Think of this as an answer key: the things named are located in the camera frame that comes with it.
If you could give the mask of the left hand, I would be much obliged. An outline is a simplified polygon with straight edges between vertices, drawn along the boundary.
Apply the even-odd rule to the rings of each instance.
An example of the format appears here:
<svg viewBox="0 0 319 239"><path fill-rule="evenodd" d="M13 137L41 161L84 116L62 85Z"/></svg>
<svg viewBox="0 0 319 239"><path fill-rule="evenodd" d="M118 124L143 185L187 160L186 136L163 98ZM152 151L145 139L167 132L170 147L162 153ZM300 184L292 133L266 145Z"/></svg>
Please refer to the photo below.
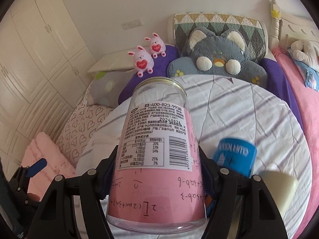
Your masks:
<svg viewBox="0 0 319 239"><path fill-rule="evenodd" d="M33 193L27 193L27 196L29 199L31 199L32 201L35 201L35 202L39 202L40 201L40 197L36 194L33 194Z"/></svg>

